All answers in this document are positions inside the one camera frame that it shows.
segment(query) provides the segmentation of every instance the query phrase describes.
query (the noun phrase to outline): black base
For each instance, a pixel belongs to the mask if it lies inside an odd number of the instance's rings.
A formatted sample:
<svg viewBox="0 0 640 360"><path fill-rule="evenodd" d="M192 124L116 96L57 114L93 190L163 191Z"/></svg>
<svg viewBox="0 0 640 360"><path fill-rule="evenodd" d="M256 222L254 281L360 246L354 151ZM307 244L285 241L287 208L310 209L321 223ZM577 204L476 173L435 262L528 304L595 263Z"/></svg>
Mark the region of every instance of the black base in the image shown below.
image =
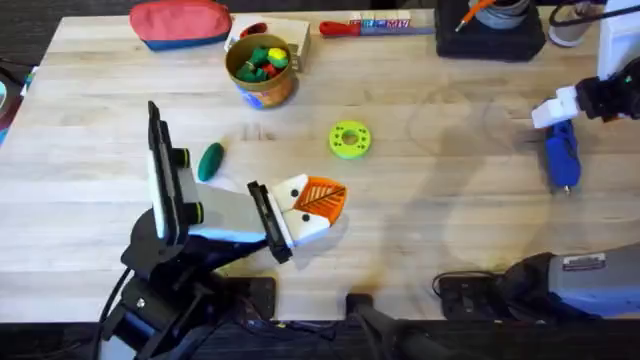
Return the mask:
<svg viewBox="0 0 640 360"><path fill-rule="evenodd" d="M442 57L461 59L529 61L544 46L546 37L535 4L520 25L495 30L475 17L460 32L455 28L469 10L467 0L438 0L435 14L436 52Z"/></svg>
<svg viewBox="0 0 640 360"><path fill-rule="evenodd" d="M356 294L349 293L345 299L345 319L349 318L349 315L356 312L358 305L366 305L373 307L373 297L369 294Z"/></svg>
<svg viewBox="0 0 640 360"><path fill-rule="evenodd" d="M276 312L276 281L273 278L225 278L227 289L250 301L244 304L247 320L270 320Z"/></svg>
<svg viewBox="0 0 640 360"><path fill-rule="evenodd" d="M450 276L439 280L447 320L509 320L513 316L490 277Z"/></svg>

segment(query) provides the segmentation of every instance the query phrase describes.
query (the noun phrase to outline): yellow ball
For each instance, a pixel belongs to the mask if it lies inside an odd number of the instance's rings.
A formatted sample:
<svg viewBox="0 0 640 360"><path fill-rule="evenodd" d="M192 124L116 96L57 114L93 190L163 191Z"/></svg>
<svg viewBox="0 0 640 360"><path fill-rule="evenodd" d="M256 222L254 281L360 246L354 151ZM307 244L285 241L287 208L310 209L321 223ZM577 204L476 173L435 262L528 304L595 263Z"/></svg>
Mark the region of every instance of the yellow ball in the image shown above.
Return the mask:
<svg viewBox="0 0 640 360"><path fill-rule="evenodd" d="M271 48L268 56L276 60L283 60L287 58L287 52L279 48Z"/></svg>

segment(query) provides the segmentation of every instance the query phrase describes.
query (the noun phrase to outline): orange handle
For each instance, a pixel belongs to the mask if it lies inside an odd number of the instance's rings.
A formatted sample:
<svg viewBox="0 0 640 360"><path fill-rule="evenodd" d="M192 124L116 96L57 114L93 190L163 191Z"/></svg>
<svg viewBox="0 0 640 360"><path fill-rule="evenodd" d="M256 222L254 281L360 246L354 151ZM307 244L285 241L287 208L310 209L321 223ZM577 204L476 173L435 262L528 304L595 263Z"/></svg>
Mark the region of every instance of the orange handle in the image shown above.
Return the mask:
<svg viewBox="0 0 640 360"><path fill-rule="evenodd" d="M462 22L469 23L469 21L471 21L471 19L473 19L473 16L478 11L486 8L487 6L493 4L494 2L496 2L496 0L480 0L480 1L478 1L475 5L473 5L473 7L471 9L469 9L469 12L462 18Z"/></svg>

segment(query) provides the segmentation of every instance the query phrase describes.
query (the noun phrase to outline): blue and red pouch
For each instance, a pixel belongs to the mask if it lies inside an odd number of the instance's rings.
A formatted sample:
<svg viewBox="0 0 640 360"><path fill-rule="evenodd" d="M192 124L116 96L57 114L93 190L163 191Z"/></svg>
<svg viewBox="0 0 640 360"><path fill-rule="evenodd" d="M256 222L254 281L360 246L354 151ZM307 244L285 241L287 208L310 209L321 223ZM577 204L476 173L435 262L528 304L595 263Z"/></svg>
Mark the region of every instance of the blue and red pouch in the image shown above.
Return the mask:
<svg viewBox="0 0 640 360"><path fill-rule="evenodd" d="M162 0L131 9L129 23L153 51L224 41L231 30L226 6L211 0Z"/></svg>

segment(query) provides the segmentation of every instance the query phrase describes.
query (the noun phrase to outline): green ball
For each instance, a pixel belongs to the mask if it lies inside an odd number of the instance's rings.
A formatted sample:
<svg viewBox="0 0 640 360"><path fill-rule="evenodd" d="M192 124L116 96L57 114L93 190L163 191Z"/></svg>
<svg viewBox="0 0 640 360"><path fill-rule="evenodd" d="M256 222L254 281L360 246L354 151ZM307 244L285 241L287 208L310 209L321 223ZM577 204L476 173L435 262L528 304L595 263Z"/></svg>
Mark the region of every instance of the green ball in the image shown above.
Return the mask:
<svg viewBox="0 0 640 360"><path fill-rule="evenodd" d="M209 145L198 164L198 179L203 182L211 179L220 168L223 157L224 148L220 143Z"/></svg>

